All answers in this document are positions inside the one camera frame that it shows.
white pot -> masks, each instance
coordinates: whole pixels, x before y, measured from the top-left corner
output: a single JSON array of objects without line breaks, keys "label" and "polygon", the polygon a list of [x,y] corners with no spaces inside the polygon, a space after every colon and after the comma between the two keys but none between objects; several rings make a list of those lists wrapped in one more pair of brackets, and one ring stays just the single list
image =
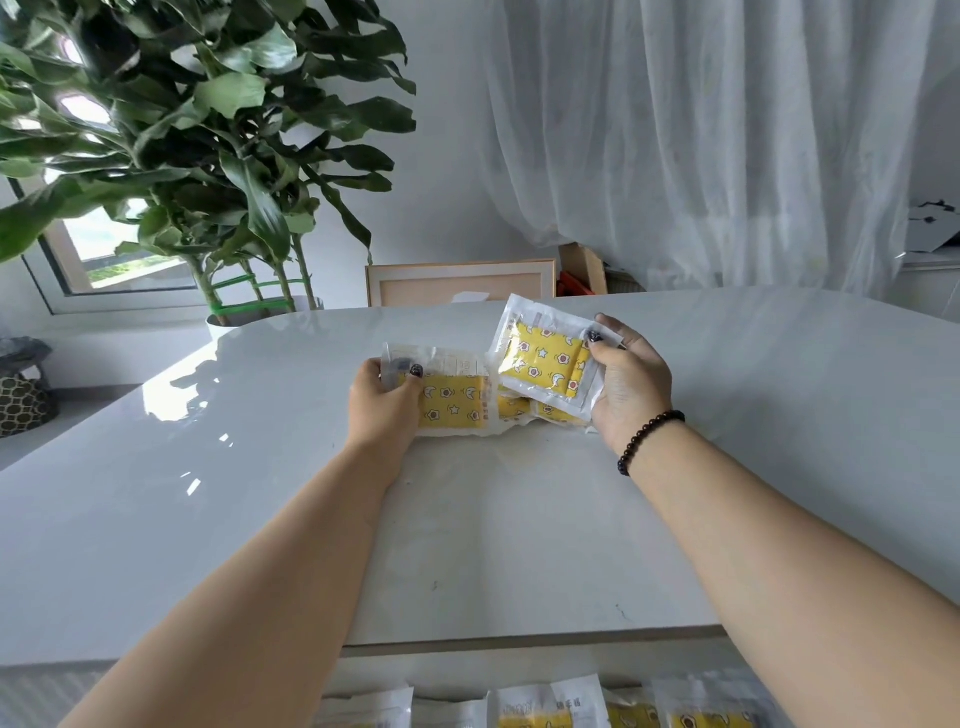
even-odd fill
[{"label": "white pot", "polygon": [[[281,301],[282,299],[268,299],[268,301]],[[297,307],[297,311],[309,311],[310,310],[310,300],[306,296],[294,296],[294,305]],[[324,308],[324,302],[320,299],[317,299],[317,306],[320,310]],[[223,326],[220,322],[217,321],[217,317],[212,313],[206,317],[206,327],[210,329],[210,338],[213,341],[217,341],[221,336],[226,336],[231,331],[234,331],[246,324],[252,324],[254,321],[263,321],[264,318],[273,318],[274,316],[282,316],[285,313],[290,313],[286,308],[277,307],[277,308],[259,308],[253,311],[243,311],[241,313],[231,313],[229,316],[230,325]]]}]

white tabletop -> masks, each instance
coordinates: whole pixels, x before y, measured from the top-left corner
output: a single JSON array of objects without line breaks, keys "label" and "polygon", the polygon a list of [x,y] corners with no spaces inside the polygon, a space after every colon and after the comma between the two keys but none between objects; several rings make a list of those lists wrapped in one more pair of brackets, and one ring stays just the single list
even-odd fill
[{"label": "white tabletop", "polygon": [[[253,324],[0,473],[0,666],[119,657],[343,444],[362,358],[386,340],[485,350],[502,305]],[[960,600],[956,325],[813,290],[557,307],[644,331],[695,426]],[[348,643],[715,623],[615,459],[546,423],[417,442]]]}]

black beaded bracelet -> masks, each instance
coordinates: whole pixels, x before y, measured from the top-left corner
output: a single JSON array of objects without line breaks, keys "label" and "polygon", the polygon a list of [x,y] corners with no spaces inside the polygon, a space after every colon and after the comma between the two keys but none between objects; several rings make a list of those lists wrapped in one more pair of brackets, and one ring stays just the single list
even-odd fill
[{"label": "black beaded bracelet", "polygon": [[671,409],[669,412],[664,412],[662,415],[657,415],[657,417],[636,432],[636,435],[634,435],[633,439],[630,441],[630,445],[628,445],[627,449],[623,451],[623,457],[616,461],[616,468],[620,471],[621,475],[630,477],[630,461],[634,459],[634,455],[636,455],[636,449],[640,447],[640,443],[650,437],[651,432],[663,427],[671,420],[680,420],[682,423],[685,423],[686,415],[679,409]]}]

forearm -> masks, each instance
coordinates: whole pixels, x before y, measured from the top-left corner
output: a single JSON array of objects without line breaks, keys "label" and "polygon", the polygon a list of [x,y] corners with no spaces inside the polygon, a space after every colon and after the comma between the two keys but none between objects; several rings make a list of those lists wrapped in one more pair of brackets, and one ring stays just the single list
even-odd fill
[{"label": "forearm", "polygon": [[395,472],[376,453],[340,453],[65,725],[305,724],[347,636]]},{"label": "forearm", "polygon": [[960,711],[960,613],[945,598],[683,425],[654,433],[631,475],[798,726]]}]

white curtain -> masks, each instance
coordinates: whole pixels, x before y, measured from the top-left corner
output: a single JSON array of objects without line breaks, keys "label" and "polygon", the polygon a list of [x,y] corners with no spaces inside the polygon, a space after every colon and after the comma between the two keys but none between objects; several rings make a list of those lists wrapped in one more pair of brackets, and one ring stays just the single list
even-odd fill
[{"label": "white curtain", "polygon": [[534,244],[651,290],[883,294],[960,3],[487,1],[484,183]]}]

